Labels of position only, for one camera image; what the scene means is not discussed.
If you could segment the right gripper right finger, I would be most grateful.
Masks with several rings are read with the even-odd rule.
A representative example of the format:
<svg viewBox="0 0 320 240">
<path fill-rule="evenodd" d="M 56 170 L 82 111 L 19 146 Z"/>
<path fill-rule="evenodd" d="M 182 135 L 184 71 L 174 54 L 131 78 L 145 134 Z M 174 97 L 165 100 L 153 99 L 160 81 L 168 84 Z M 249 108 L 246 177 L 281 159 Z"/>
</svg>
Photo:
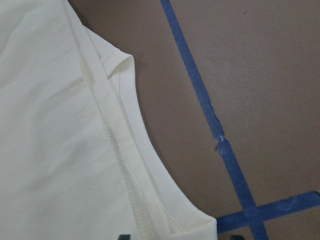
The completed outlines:
<svg viewBox="0 0 320 240">
<path fill-rule="evenodd" d="M 230 238 L 229 238 L 230 240 L 243 240 L 243 236 L 242 235 L 238 235 L 238 234 L 236 234 L 236 235 L 231 235 L 230 236 Z"/>
</svg>

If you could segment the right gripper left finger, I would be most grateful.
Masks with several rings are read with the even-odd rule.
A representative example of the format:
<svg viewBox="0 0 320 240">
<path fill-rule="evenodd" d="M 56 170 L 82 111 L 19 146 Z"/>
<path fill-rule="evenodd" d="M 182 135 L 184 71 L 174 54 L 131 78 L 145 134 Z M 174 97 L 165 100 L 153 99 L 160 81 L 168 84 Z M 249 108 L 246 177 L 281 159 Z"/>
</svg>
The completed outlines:
<svg viewBox="0 0 320 240">
<path fill-rule="evenodd" d="M 131 240 L 131 235 L 130 234 L 120 234 L 118 236 L 118 240 Z"/>
</svg>

